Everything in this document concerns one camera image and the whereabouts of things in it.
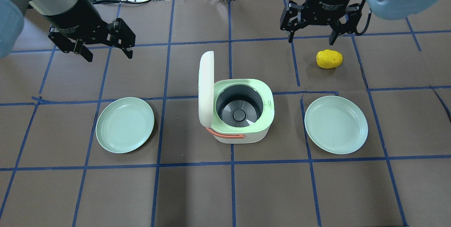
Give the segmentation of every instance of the round plate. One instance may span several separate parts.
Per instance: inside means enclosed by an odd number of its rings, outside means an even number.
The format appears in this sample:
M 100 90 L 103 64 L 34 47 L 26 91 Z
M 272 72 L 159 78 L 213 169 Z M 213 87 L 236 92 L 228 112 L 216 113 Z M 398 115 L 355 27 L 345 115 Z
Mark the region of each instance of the round plate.
M 95 136 L 109 152 L 127 153 L 139 148 L 149 138 L 154 119 L 152 108 L 144 100 L 121 98 L 100 114 Z
M 368 123 L 353 102 L 337 96 L 320 97 L 305 112 L 305 128 L 319 148 L 348 154 L 364 145 Z

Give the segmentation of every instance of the yellow object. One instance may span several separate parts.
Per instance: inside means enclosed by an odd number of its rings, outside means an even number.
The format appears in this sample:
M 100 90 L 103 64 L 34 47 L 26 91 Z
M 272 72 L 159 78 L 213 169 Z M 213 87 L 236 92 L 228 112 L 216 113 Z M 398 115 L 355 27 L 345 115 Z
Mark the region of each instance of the yellow object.
M 337 51 L 326 49 L 316 54 L 316 63 L 321 68 L 336 68 L 343 62 L 343 55 Z

